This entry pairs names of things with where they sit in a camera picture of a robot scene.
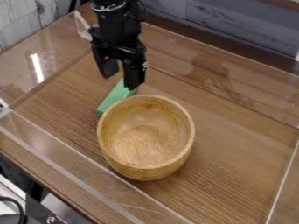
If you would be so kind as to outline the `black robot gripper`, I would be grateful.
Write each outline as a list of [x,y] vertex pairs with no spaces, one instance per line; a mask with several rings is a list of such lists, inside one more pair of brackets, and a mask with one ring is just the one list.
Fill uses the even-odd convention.
[[108,79],[118,72],[122,60],[124,86],[134,90],[145,82],[145,45],[141,34],[138,0],[90,0],[97,26],[88,29],[92,53],[101,76]]

